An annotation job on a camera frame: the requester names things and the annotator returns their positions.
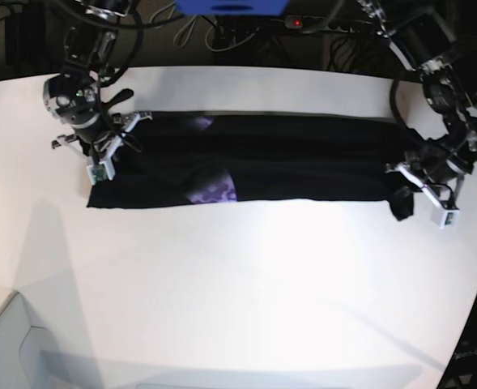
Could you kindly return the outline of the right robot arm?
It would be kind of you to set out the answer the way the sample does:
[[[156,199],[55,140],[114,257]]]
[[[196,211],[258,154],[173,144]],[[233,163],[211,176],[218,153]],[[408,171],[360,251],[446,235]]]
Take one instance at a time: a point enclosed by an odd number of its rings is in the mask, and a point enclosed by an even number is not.
[[[113,158],[123,145],[141,152],[130,138],[138,122],[152,117],[149,111],[110,114],[109,110],[133,97],[129,88],[121,90],[110,101],[100,97],[102,88],[118,81],[143,43],[143,22],[134,1],[84,1],[85,12],[78,16],[64,40],[65,60],[59,75],[44,84],[45,108],[54,118],[73,130],[59,135],[52,148],[67,147],[86,163],[92,185],[113,180],[116,169]],[[137,31],[134,48],[119,70],[109,65],[109,57],[121,28],[121,18],[131,16]]]

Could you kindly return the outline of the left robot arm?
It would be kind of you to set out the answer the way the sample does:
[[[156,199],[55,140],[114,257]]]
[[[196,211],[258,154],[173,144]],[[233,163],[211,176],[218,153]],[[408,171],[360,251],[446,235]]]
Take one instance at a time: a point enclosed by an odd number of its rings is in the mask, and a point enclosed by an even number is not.
[[[388,164],[388,174],[405,182],[394,193],[399,219],[414,211],[414,193],[432,203],[432,220],[441,229],[456,223],[456,201],[465,177],[477,163],[477,92],[458,75],[456,36],[443,17],[425,1],[361,1],[375,33],[402,64],[390,89],[390,109],[400,131],[411,142],[402,160]],[[424,139],[410,128],[398,110],[396,94],[405,72],[418,75],[425,100],[442,118],[446,133]]]

